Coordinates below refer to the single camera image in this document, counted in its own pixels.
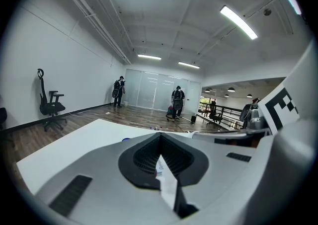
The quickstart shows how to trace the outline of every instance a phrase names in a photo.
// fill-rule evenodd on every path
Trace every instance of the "ceiling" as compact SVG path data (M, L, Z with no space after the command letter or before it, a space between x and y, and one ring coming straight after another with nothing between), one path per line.
M137 54L206 69L220 58L262 62L273 54L265 48L271 39L290 36L301 23L287 0L100 0L102 10L98 0L88 1L133 63L146 60ZM224 5L245 19L258 38L251 40L221 15ZM263 14L266 8L272 10L269 16Z
M263 99L273 89L275 89L284 79L284 77L277 77L227 83L217 86L209 86L202 88L202 93L218 97L224 97L225 94L228 94L229 97L234 98L246 98L248 94L252 94L254 98L258 97ZM235 89L235 92L228 92L228 89L230 87L233 87Z

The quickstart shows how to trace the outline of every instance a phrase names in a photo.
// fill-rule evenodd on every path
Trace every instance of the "glass partition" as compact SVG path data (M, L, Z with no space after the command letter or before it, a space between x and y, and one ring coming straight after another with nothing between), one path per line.
M173 77L159 75L154 102L154 109L168 110L173 91Z
M125 74L125 91L123 100L127 101L129 105L137 105L139 83L140 83L141 72L126 70Z
M201 84L174 76L126 70L124 101L129 105L167 111L171 95L179 85L184 91L183 114L194 114L200 100Z
M158 74L142 72L137 106L153 108Z

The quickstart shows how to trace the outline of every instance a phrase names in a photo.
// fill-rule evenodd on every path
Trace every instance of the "black office chair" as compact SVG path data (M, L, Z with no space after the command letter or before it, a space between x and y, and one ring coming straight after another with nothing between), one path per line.
M4 141L8 141L12 143L12 146L14 147L14 142L10 139L7 139L5 136L5 134L3 134L2 130L3 130L3 126L2 124L6 121L7 119L7 113L6 113L6 109L5 108L0 108L0 139L4 140Z
M38 69L38 76L39 79L41 80L41 87L42 87L42 94L41 96L41 104L40 104L40 111L43 115L50 115L51 117L48 118L44 125L44 131L47 131L47 127L54 123L57 126L60 127L62 130L63 127L58 123L58 121L65 121L67 123L67 120L65 118L56 118L54 115L58 115L58 112L65 110L65 107L59 103L59 97L64 96L64 94L56 94L58 91L49 91L49 94L51 95L50 97L50 102L48 103L48 100L45 95L45 89L44 89L44 80L43 80L43 75L44 71L42 69Z
M217 108L217 104L215 101L212 101L211 104L210 104L210 109L211 109L211 112L210 112L210 115L209 115L209 118L211 120L213 120L213 122L209 122L207 123L208 124L213 124L215 122L218 122L218 121L222 121L223 118L221 117L221 115L219 113L217 113L216 111L216 108Z

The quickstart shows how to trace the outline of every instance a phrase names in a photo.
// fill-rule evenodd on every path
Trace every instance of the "black vent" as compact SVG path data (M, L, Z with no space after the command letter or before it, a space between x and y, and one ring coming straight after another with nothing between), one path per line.
M180 186L198 183L209 167L201 151L165 133L156 133L125 150L118 160L119 170L137 187L160 190L160 182L154 177L160 155Z
M165 137L162 139L162 156L174 177L177 178L182 171L193 163L194 157L190 152L182 149L169 139Z
M67 217L88 185L92 178L78 175L76 176L64 190L49 205L55 212Z
M246 161L249 162L249 160L252 158L251 156L235 153L235 152L230 152L227 154L227 157L233 158L233 159L238 159L241 161Z
M134 164L144 173L155 174L156 164L160 157L160 138L140 148L134 155Z

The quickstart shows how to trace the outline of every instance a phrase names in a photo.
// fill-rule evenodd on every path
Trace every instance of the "man in black shirt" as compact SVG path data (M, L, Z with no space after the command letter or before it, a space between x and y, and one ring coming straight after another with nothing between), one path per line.
M185 95L184 95L184 92L181 90L181 87L178 85L178 86L177 86L177 89L172 92L172 95L171 95L172 103L173 103L174 94L175 94L176 91L180 91L180 92L181 92L181 108L178 110L178 114L177 114L177 118L178 118L178 117L181 115L181 111L182 111L182 108L183 108L183 99L185 98ZM173 113L172 113L172 118L173 118L173 119L175 119L176 113L177 113L177 111L176 111L175 108L173 107Z
M125 82L123 80L124 80L124 77L120 76L120 78L119 78L120 88L119 88L118 96L115 98L115 101L114 101L114 107L116 107L116 103L117 103L117 99L118 99L118 106L117 107L121 108L121 105L120 105L121 97L123 96L123 92L125 93Z

